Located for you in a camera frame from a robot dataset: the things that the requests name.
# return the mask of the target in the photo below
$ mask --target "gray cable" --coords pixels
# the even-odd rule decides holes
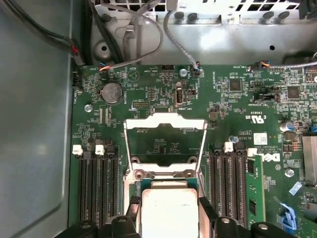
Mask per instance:
[[[147,18],[146,16],[144,16],[144,15],[142,15],[142,14],[136,12],[136,11],[132,11],[132,10],[129,10],[127,8],[124,8],[124,7],[120,7],[120,6],[116,6],[116,5],[112,5],[112,4],[108,4],[108,3],[103,3],[103,2],[101,3],[101,5],[105,6],[107,8],[110,8],[110,9],[116,9],[116,10],[127,12],[127,13],[129,13],[129,14],[133,15],[134,17],[137,17],[137,18],[142,17],[145,21],[148,21],[149,23],[153,24],[158,29],[158,32],[160,34],[159,45],[158,45],[158,47],[155,50],[153,50],[151,52],[148,52],[148,53],[138,57],[137,59],[133,59],[133,60],[129,60],[129,61],[126,61],[126,62],[110,65],[110,68],[123,67],[123,66],[127,66],[129,64],[132,64],[132,63],[139,62],[139,61],[143,60],[144,58],[155,54],[156,52],[158,52],[161,49],[161,47],[163,45],[163,32],[162,32],[161,28],[159,27],[159,25],[155,21],[152,21],[151,19]]]
[[[160,3],[161,0],[151,0],[149,1],[148,3],[142,5],[139,10],[137,11],[137,13],[140,13],[140,14],[144,14],[146,13],[147,11],[151,10],[152,8],[156,7],[159,3]],[[134,25],[135,24],[135,21],[137,20],[138,18],[136,17],[133,17],[130,21],[130,25]],[[124,56],[124,59],[125,60],[130,60],[131,59],[131,55],[130,55],[130,46],[129,46],[129,38],[132,38],[131,37],[132,33],[131,32],[128,32],[126,31],[124,33],[124,36],[123,36],[123,56]]]
[[[269,68],[303,68],[308,66],[317,65],[317,61],[301,64],[289,64],[289,65],[270,65]]]
[[[172,15],[174,11],[169,11],[163,21],[163,27],[164,27],[164,31],[165,34],[167,35],[167,37],[170,39],[170,41],[174,44],[174,46],[176,46],[190,61],[190,63],[193,65],[194,69],[197,69],[198,66],[196,64],[196,61],[194,59],[194,57],[192,57],[185,49],[184,47],[182,47],[182,45],[180,43],[177,42],[177,40],[172,36],[172,33],[169,31],[168,29],[168,20],[170,18],[170,16]]]

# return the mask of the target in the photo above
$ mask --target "sticker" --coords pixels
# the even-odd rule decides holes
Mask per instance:
[[[289,193],[293,196],[298,192],[299,189],[301,189],[303,185],[300,182],[296,182],[294,186],[289,190]]]
[[[254,145],[267,145],[267,134],[266,133],[253,133]]]

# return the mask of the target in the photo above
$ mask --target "black cable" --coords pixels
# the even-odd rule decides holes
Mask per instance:
[[[41,38],[47,44],[70,53],[76,64],[83,65],[84,61],[78,50],[78,44],[69,37],[52,32],[34,21],[15,0],[0,0],[2,10],[18,23],[24,25],[29,31]]]
[[[108,48],[111,52],[111,56],[113,58],[114,63],[121,63],[124,62],[120,47],[113,37],[112,33],[108,30],[108,28],[104,25],[103,21],[101,20],[100,16],[98,15],[94,4],[89,1],[89,6],[93,14],[93,18],[95,23],[100,31],[101,36],[103,37],[104,41],[108,45]]]

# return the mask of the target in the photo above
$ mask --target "orange wire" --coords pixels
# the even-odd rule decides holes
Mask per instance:
[[[106,70],[106,69],[109,69],[110,66],[105,66],[105,67],[102,67],[101,69],[99,69],[99,71],[103,71],[103,70]]]

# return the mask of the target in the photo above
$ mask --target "capacitor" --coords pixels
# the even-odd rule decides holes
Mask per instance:
[[[123,90],[118,83],[107,83],[100,91],[100,94],[109,105],[117,105],[123,99]]]
[[[292,169],[286,169],[285,170],[285,176],[287,176],[287,177],[292,177],[292,176],[294,176],[294,174],[295,174],[295,172],[294,172],[294,170],[292,170]]]
[[[279,128],[283,132],[291,131],[291,130],[294,130],[294,124],[290,121],[283,122]]]
[[[311,127],[311,132],[317,132],[317,125],[313,125]]]
[[[91,104],[87,104],[84,107],[85,112],[90,113],[93,110],[93,106]]]
[[[239,138],[237,136],[231,135],[229,137],[229,141],[232,142],[233,144],[236,144],[239,142]]]
[[[181,77],[186,77],[187,76],[187,70],[185,68],[182,68],[180,71],[179,71],[179,75]]]

